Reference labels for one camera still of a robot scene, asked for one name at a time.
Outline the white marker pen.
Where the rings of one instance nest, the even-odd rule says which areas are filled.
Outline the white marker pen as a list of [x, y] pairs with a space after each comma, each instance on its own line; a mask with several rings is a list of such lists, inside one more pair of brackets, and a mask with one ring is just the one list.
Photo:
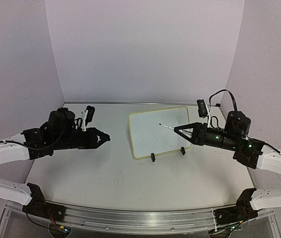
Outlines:
[[[172, 126], [169, 126], [169, 125], [166, 125], [166, 124], [161, 124], [161, 123], [159, 123], [159, 125], [164, 127], [164, 128], [166, 128], [166, 129], [174, 131], [174, 127], [172, 127]], [[191, 131], [187, 131], [187, 130], [180, 129], [179, 132], [181, 132], [183, 134], [186, 134], [186, 135], [192, 135], [192, 132]]]

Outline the white whiteboard yellow rim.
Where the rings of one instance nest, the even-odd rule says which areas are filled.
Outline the white whiteboard yellow rim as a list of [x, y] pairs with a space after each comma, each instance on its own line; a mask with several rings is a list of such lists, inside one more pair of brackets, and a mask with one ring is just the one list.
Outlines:
[[188, 149], [190, 142], [159, 123], [177, 127], [189, 122], [189, 110], [186, 106], [129, 114], [133, 157], [143, 159], [149, 158], [151, 153], [158, 156], [180, 151], [181, 147]]

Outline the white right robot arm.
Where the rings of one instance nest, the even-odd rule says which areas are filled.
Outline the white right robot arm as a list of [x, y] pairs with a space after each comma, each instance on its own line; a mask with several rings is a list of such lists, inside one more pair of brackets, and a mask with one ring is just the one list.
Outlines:
[[[251, 120], [241, 111], [231, 111], [224, 128], [211, 128], [195, 122], [174, 128], [174, 132], [193, 145], [210, 146], [232, 151], [240, 164], [281, 175], [281, 150], [268, 143], [248, 137]], [[246, 189], [236, 202], [243, 212], [281, 207], [281, 190]]]

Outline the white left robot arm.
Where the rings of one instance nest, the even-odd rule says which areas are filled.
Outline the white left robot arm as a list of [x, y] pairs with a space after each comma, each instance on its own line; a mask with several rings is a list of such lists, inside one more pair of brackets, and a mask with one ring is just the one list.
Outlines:
[[[97, 149], [110, 141], [110, 136], [87, 125], [95, 108], [88, 106], [81, 117], [68, 108], [50, 112], [48, 121], [39, 128], [27, 129], [15, 136], [0, 140], [0, 165], [15, 161], [32, 161], [52, 156], [57, 150]], [[48, 212], [48, 204], [39, 186], [17, 184], [0, 178], [0, 199], [28, 206], [38, 216]]]

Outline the black right board stand foot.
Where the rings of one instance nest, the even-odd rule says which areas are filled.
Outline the black right board stand foot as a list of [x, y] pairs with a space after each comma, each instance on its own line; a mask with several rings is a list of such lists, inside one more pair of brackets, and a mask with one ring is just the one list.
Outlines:
[[181, 147], [181, 153], [182, 153], [182, 155], [185, 155], [186, 154], [186, 151], [185, 151], [185, 148], [184, 147]]

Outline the black board stand foot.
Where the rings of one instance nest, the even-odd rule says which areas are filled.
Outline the black board stand foot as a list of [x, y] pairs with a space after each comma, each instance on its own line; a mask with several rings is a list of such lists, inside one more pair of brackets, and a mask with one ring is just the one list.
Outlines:
[[186, 154], [186, 151], [185, 151], [185, 148], [184, 147], [181, 147], [181, 153], [182, 153], [182, 155], [185, 155]]
[[155, 158], [155, 154], [154, 154], [154, 153], [151, 153], [150, 157], [151, 157], [152, 162], [155, 162], [155, 161], [156, 161], [156, 158]]

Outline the black left board stand foot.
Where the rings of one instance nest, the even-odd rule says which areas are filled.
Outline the black left board stand foot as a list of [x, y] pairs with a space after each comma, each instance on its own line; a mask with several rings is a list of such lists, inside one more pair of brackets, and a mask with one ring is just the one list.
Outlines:
[[156, 158], [155, 158], [155, 154], [154, 154], [154, 153], [151, 153], [150, 157], [151, 157], [152, 162], [155, 162], [155, 161], [156, 161]]

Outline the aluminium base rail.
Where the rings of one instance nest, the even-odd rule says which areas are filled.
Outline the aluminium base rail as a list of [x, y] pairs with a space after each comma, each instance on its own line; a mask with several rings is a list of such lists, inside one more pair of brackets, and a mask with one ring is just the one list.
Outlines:
[[[214, 230], [216, 233], [223, 229], [242, 232], [264, 218], [268, 222], [252, 228], [252, 237], [263, 234], [264, 237], [279, 238], [281, 236], [276, 224], [273, 210], [264, 209], [253, 219], [243, 221], [240, 225], [232, 223], [217, 225], [213, 211], [217, 208], [171, 210], [171, 211], [133, 211], [113, 210], [102, 208], [81, 207], [46, 201], [66, 207], [65, 218], [56, 222], [67, 227], [76, 227], [95, 232], [131, 235], [170, 235], [187, 234], [200, 231]], [[23, 205], [9, 202], [9, 208], [23, 212]]]

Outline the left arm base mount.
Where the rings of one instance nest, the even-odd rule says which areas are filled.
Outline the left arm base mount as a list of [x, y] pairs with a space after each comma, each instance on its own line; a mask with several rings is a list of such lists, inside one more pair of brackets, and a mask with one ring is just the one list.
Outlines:
[[61, 222], [65, 218], [66, 207], [45, 200], [32, 199], [28, 205], [23, 206], [22, 211], [28, 215]]

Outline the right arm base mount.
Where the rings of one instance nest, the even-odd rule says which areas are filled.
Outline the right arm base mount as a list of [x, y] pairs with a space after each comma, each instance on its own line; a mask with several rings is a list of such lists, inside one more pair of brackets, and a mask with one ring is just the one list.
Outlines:
[[213, 211], [213, 215], [215, 216], [216, 224], [221, 226], [256, 218], [258, 211], [247, 206], [232, 206], [216, 209]]

